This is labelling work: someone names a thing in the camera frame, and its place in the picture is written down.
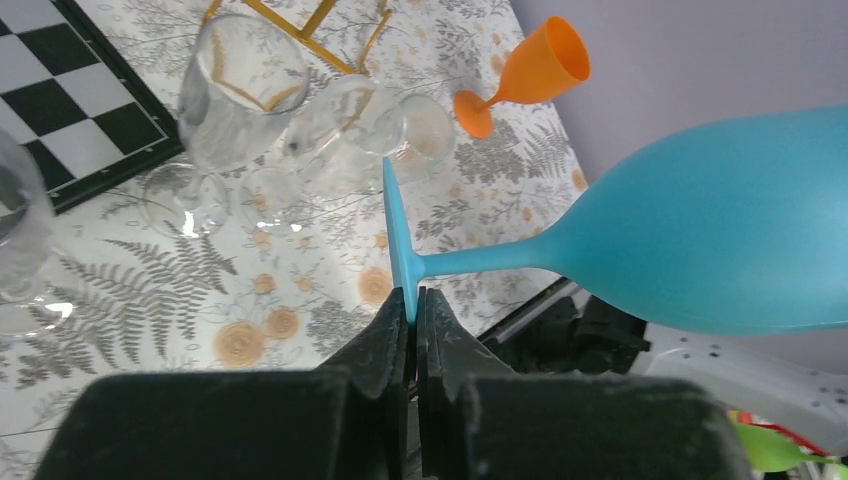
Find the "clear champagne flute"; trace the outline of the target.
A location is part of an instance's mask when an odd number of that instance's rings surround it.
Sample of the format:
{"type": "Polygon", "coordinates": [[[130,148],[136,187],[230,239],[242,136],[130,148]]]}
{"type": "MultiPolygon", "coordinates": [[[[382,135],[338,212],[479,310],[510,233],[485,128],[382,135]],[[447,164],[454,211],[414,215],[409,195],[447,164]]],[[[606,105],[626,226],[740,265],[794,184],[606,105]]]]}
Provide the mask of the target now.
{"type": "Polygon", "coordinates": [[[54,211],[37,163],[1,132],[1,335],[54,331],[76,310],[79,278],[53,236],[54,211]]]}

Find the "teal wine glass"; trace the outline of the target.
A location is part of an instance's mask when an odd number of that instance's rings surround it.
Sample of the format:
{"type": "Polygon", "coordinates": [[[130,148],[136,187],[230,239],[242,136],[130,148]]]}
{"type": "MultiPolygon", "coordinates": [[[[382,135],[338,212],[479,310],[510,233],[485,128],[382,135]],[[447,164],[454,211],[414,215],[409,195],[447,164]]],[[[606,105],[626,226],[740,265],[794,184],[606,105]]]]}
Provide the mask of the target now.
{"type": "Polygon", "coordinates": [[[618,162],[523,241],[419,255],[390,162],[383,189],[392,277],[409,318],[425,278],[540,268],[683,331],[754,336],[847,324],[843,105],[669,135],[618,162]]]}

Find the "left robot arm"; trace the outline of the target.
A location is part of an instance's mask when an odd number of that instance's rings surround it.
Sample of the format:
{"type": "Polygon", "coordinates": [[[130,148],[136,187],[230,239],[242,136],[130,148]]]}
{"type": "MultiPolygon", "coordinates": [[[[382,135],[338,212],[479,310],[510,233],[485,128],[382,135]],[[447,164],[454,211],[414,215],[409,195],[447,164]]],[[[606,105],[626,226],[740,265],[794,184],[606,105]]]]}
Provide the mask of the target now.
{"type": "Polygon", "coordinates": [[[757,479],[847,462],[847,379],[559,279],[475,337],[393,292],[310,371],[87,386],[39,479],[757,479]]]}

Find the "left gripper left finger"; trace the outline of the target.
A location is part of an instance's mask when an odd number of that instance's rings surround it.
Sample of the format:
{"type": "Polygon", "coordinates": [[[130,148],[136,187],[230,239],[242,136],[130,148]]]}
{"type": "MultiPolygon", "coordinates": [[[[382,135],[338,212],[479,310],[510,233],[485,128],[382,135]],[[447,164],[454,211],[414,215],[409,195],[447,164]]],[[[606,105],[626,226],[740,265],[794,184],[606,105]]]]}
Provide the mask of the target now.
{"type": "Polygon", "coordinates": [[[393,292],[309,371],[134,373],[89,384],[39,479],[397,479],[408,327],[393,292]]]}

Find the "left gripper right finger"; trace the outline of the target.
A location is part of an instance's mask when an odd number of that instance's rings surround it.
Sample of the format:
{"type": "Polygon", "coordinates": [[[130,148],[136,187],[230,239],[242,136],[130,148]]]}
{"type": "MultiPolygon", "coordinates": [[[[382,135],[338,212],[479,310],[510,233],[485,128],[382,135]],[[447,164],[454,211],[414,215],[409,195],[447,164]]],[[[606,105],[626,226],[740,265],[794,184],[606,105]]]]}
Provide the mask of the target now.
{"type": "Polygon", "coordinates": [[[725,410],[701,387],[634,375],[520,375],[421,293],[419,402],[441,479],[748,479],[725,410]]]}

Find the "orange wine glass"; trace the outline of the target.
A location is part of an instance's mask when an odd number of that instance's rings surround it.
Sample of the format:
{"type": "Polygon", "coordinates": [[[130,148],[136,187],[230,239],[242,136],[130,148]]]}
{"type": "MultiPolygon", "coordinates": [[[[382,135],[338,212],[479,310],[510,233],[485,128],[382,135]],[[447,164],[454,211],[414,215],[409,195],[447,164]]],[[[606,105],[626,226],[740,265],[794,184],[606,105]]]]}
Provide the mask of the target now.
{"type": "Polygon", "coordinates": [[[499,102],[548,102],[591,76],[589,51],[578,31],[561,16],[552,16],[521,41],[508,56],[494,95],[485,100],[461,90],[453,100],[459,125],[474,138],[491,135],[490,109],[499,102]]]}

